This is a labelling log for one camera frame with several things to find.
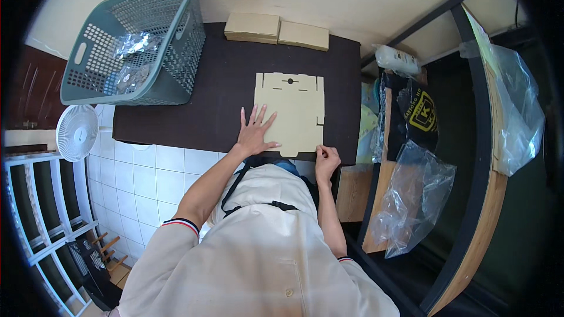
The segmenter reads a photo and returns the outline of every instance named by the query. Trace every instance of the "yellow logo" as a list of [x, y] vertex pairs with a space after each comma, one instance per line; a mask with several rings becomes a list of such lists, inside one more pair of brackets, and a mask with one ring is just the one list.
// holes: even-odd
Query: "yellow logo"
[[413, 110], [409, 123], [425, 132], [431, 130], [437, 122], [435, 105], [427, 92], [423, 91], [417, 106]]

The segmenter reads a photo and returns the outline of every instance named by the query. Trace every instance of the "white plastic bottle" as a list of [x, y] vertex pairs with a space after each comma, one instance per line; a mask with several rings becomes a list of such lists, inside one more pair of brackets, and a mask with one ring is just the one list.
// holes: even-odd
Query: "white plastic bottle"
[[376, 49], [376, 63], [379, 67], [389, 68], [396, 72], [416, 75], [421, 72], [419, 61], [411, 54], [407, 54], [391, 46], [381, 45]]

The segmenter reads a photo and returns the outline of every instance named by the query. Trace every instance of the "tiled floor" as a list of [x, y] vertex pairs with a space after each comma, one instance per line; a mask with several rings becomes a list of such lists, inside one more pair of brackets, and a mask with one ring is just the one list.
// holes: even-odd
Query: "tiled floor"
[[[114, 109], [96, 106], [101, 126], [112, 126]], [[111, 132], [100, 132], [87, 157], [88, 185], [100, 232], [108, 232], [109, 241], [121, 238], [112, 247], [114, 257], [128, 255], [125, 264], [133, 267], [157, 227], [173, 217], [188, 188], [224, 156], [159, 145], [139, 151], [115, 141]], [[313, 162], [295, 164], [300, 174], [315, 179]], [[204, 225], [200, 240], [208, 229]]]

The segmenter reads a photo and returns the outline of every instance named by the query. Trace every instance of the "beige shirt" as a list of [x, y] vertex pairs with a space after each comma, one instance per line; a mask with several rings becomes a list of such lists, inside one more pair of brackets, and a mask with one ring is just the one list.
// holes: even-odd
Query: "beige shirt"
[[[233, 176], [223, 196], [235, 180]], [[279, 201], [299, 210], [266, 205]], [[165, 222], [133, 267], [118, 307], [133, 316], [399, 316], [392, 300], [323, 240], [301, 179], [271, 164], [249, 170], [202, 242]]]

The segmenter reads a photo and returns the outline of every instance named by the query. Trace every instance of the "green plastic basket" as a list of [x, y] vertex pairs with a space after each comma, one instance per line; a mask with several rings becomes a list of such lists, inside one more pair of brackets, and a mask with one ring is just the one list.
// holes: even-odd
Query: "green plastic basket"
[[[158, 54], [131, 54], [129, 66], [154, 62], [138, 90], [117, 95], [124, 61], [113, 58], [127, 32], [164, 35]], [[205, 41], [199, 0], [105, 0], [88, 16], [74, 43], [61, 85], [61, 102], [161, 105], [188, 102]]]

